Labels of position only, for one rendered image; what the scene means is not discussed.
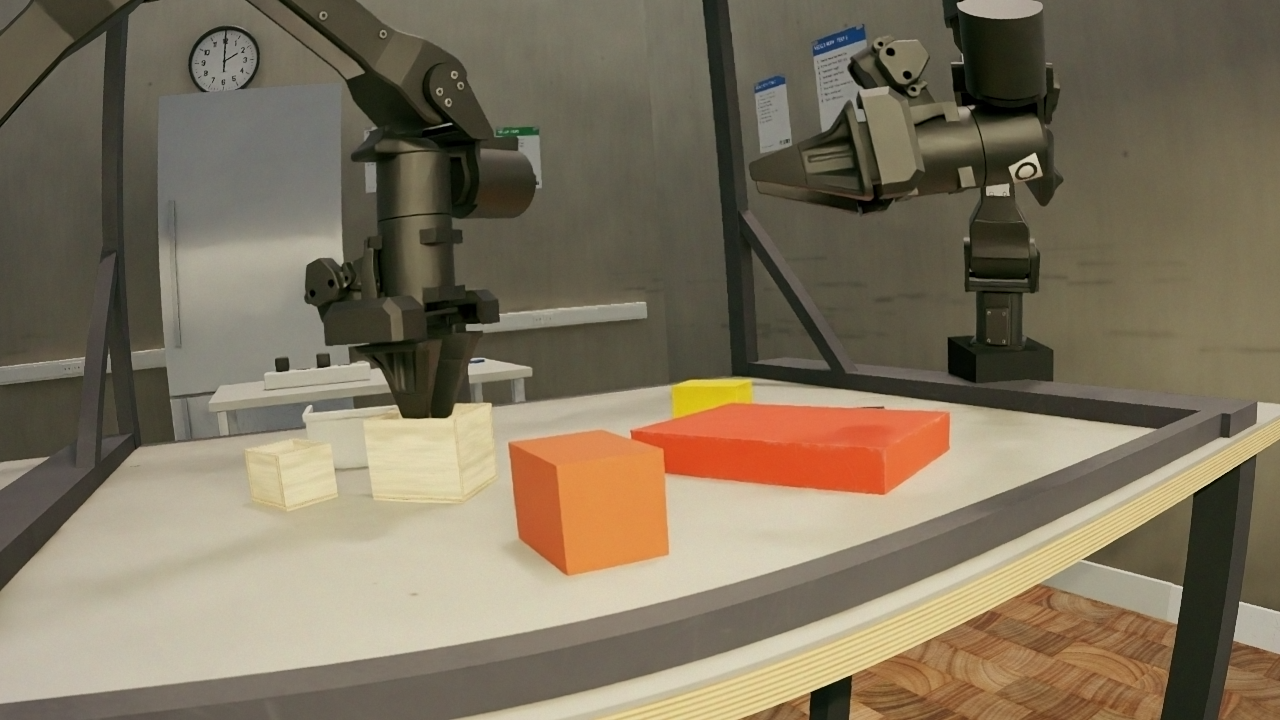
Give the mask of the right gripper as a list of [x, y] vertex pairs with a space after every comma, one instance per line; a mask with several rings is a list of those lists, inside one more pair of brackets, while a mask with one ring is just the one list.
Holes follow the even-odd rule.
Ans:
[[500, 322], [499, 301], [489, 290], [454, 284], [453, 243], [463, 238], [451, 215], [378, 222], [378, 236], [367, 238], [378, 250], [380, 299], [332, 304], [325, 346], [360, 345], [355, 351], [381, 369], [402, 419], [448, 418], [483, 337], [466, 324]]

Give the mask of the orange cube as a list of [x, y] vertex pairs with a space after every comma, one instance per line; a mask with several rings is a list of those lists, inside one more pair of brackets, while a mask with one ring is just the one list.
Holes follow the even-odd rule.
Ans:
[[518, 539], [564, 575], [669, 555], [663, 448], [602, 429], [508, 445]]

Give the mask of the flat red-orange board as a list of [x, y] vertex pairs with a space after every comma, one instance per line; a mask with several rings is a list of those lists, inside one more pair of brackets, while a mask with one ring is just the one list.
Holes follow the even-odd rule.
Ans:
[[950, 411], [724, 404], [630, 432], [667, 474], [887, 495], [950, 450]]

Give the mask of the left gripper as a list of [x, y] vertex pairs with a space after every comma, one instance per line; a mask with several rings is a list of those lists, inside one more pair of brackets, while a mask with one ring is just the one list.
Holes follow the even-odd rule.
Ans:
[[826, 132], [751, 161], [758, 192], [867, 217], [893, 199], [984, 184], [980, 135], [968, 108], [947, 102], [945, 115], [914, 126], [908, 99], [890, 86], [859, 90], [856, 102], [867, 120], [858, 122], [850, 99]]

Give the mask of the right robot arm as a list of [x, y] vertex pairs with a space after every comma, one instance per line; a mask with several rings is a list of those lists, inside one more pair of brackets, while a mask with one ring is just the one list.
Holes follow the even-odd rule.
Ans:
[[[60, 61], [154, 1], [29, 0], [0, 32], [0, 128]], [[378, 126], [351, 154], [376, 163], [378, 222], [526, 211], [536, 190], [532, 165], [518, 137], [494, 137], [457, 56], [393, 29], [357, 0], [246, 1], [334, 68]], [[429, 129], [435, 126], [443, 127]], [[334, 302], [380, 299], [378, 250], [369, 241], [352, 263], [317, 258], [306, 265], [305, 302], [319, 306], [321, 322]]]

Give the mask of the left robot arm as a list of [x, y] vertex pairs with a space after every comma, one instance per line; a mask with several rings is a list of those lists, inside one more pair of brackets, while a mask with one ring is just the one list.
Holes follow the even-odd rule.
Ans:
[[[1023, 293], [1039, 292], [1041, 251], [1015, 201], [1014, 183], [1025, 182], [1044, 208], [1064, 181], [1053, 167], [1053, 135], [1044, 126], [1057, 108], [1060, 81], [1053, 64], [1044, 60], [1043, 5], [1033, 0], [942, 3], [946, 28], [954, 28], [954, 42], [963, 53], [960, 61], [951, 61], [955, 102], [972, 111], [986, 159], [986, 181], [969, 218], [970, 237], [964, 236], [965, 292], [977, 291], [977, 334], [970, 347], [1024, 350]], [[934, 102], [925, 88], [920, 76], [929, 59], [918, 40], [895, 41], [891, 35], [850, 56], [847, 69], [861, 88], [890, 86], [906, 97], [916, 126], [945, 115], [943, 105], [954, 102]]]

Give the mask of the white open box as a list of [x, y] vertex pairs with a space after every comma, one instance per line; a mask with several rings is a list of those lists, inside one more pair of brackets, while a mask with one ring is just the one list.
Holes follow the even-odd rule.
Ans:
[[364, 468], [369, 466], [364, 420], [394, 409], [397, 405], [314, 413], [311, 405], [303, 413], [303, 421], [310, 441], [332, 443], [334, 469]]

